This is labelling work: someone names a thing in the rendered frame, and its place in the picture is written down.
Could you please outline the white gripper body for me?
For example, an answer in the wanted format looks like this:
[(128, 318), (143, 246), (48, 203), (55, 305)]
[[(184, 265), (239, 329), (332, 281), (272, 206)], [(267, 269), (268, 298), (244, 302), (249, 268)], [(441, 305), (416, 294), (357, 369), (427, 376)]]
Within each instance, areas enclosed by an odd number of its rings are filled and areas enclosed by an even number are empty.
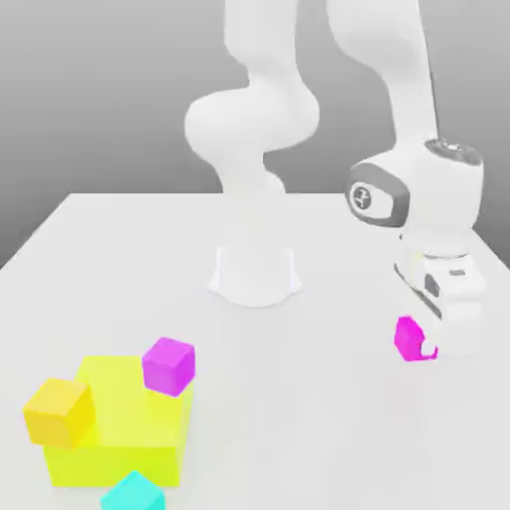
[(471, 255), (414, 255), (395, 263), (394, 270), (439, 320), (460, 323), (480, 317), (485, 278)]

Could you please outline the small magenta cube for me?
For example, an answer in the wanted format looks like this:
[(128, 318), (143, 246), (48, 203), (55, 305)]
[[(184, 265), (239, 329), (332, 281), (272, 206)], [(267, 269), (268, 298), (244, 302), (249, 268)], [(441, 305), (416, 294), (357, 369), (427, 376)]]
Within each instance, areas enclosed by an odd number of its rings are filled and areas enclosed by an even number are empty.
[(422, 352), (425, 335), (417, 321), (411, 316), (398, 318), (393, 337), (393, 344), (406, 362), (423, 362), (436, 360), (438, 347), (434, 347), (430, 354)]

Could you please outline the small violet cube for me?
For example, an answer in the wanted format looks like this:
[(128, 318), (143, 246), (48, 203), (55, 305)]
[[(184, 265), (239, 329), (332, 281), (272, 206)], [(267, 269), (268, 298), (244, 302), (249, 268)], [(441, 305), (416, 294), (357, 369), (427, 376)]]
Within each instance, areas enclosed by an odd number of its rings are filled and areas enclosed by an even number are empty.
[(191, 344), (160, 338), (142, 357), (146, 388), (178, 397), (195, 376), (195, 349)]

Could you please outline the small cyan cube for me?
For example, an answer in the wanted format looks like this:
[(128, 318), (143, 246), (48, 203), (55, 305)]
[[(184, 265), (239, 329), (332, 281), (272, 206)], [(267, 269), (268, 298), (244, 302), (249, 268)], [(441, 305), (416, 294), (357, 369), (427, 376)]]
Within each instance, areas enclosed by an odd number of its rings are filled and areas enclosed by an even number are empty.
[(162, 490), (137, 471), (101, 498), (101, 510), (165, 510)]

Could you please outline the small yellow cube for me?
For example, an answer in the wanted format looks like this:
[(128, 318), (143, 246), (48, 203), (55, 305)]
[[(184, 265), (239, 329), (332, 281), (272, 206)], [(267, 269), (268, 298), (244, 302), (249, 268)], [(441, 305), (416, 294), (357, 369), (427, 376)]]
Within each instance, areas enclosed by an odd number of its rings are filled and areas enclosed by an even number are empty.
[(95, 422), (90, 386), (85, 382), (47, 379), (23, 407), (32, 443), (73, 449)]

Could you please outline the large lime yellow box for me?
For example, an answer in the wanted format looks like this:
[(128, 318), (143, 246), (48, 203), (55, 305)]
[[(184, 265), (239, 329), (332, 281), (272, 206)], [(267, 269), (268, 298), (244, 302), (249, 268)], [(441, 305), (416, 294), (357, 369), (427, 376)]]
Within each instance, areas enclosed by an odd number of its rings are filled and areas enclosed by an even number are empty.
[(43, 448), (51, 483), (111, 487), (137, 471), (158, 486), (178, 486), (193, 383), (178, 396), (149, 389), (136, 356), (86, 356), (76, 380), (90, 387), (96, 418), (75, 448)]

